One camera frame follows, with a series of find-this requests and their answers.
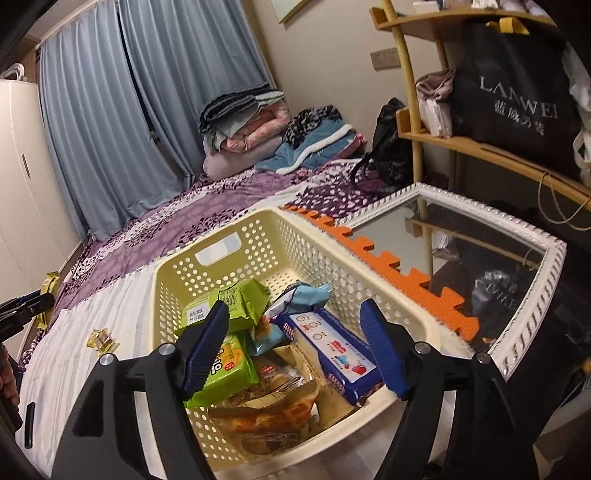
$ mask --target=orange foam mat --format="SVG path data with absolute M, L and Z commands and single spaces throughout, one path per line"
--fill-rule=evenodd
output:
M 371 251 L 375 244 L 364 236 L 352 239 L 353 232 L 345 226 L 335 226 L 331 217 L 320 216 L 315 210 L 308 211 L 305 208 L 286 205 L 283 207 L 294 213 L 298 213 L 311 223 L 332 236 L 337 242 L 353 252 L 361 261 L 371 267 L 392 286 L 404 293 L 409 299 L 426 309 L 439 321 L 443 322 L 450 330 L 456 332 L 465 341 L 470 342 L 480 328 L 478 318 L 466 317 L 458 311 L 464 305 L 464 298 L 450 288 L 443 287 L 441 296 L 438 297 L 427 288 L 431 277 L 411 268 L 408 275 L 400 273 L 400 259 L 390 252 L 382 252 L 376 257 Z

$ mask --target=plastic food bag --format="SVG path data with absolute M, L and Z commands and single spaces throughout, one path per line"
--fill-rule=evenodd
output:
M 227 398 L 218 406 L 237 407 L 238 405 L 264 397 L 273 392 L 286 392 L 301 381 L 301 376 L 290 375 L 265 356 L 252 358 L 260 382 Z
M 271 319 L 281 313 L 309 312 L 314 307 L 323 307 L 330 298 L 330 285 L 312 287 L 296 282 L 285 289 L 279 298 L 267 309 L 254 329 L 252 356 L 262 355 L 285 339 L 285 334 Z
M 211 407 L 209 418 L 236 450 L 254 460 L 307 440 L 318 393 L 318 383 L 312 380 L 287 393 L 271 393 L 238 407 Z
M 316 398 L 316 407 L 320 431 L 332 427 L 356 410 L 329 384 L 322 372 L 318 354 L 313 349 L 308 349 L 304 353 L 298 345 L 291 343 L 273 351 L 295 367 L 305 381 L 316 380 L 318 382 L 320 391 Z

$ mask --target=black shopping bag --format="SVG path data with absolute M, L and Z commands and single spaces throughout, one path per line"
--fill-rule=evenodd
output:
M 530 35 L 464 24 L 449 98 L 454 134 L 578 180 L 573 141 L 581 123 L 562 66 L 564 44 L 527 28 Z

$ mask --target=curtain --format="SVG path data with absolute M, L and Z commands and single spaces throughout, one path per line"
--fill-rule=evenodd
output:
M 51 158 L 83 240 L 88 230 L 104 240 L 181 192 L 151 140 L 115 1 L 98 3 L 43 44 L 40 92 Z
M 205 105 L 271 74 L 241 0 L 119 0 L 119 12 L 148 114 L 188 186 L 203 171 Z

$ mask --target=white mirror frame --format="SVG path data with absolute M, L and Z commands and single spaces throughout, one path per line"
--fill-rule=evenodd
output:
M 566 256 L 566 243 L 508 213 L 424 183 L 414 183 L 336 223 L 355 230 L 419 197 L 500 229 L 544 252 L 540 267 L 523 301 L 489 350 L 489 354 L 508 380 L 532 344 L 548 311 Z

